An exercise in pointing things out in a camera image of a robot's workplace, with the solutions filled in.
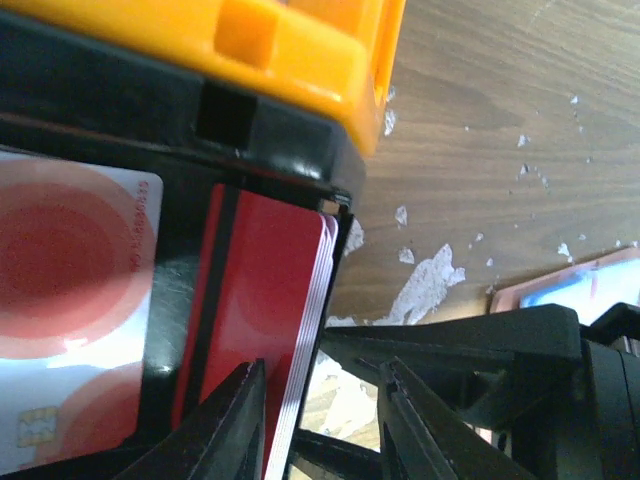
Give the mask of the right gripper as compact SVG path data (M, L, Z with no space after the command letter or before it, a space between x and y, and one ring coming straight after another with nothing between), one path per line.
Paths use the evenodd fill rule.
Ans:
M416 326L330 327L320 348L371 384L398 358L482 428L505 428L544 398L510 432L511 459L538 479L639 477L637 306L617 303L581 331L576 313L558 305Z

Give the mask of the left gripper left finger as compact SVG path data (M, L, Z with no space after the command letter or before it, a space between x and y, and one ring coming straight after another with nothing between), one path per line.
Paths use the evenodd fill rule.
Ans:
M259 479L265 442L264 361L240 364L119 479Z

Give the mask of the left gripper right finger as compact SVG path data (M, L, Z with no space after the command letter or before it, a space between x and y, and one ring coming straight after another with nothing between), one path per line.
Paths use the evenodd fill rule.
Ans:
M401 360L380 367L378 420L385 479L531 479L483 440Z

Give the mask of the black bin with red cards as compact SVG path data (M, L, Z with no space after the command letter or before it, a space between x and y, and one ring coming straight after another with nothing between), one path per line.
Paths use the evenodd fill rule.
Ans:
M1 475L280 479L365 177L344 33L1 5Z

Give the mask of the yellow bin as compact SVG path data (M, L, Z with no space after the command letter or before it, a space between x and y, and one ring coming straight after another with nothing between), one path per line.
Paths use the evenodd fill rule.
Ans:
M14 1L2 9L323 114L377 147L402 1Z

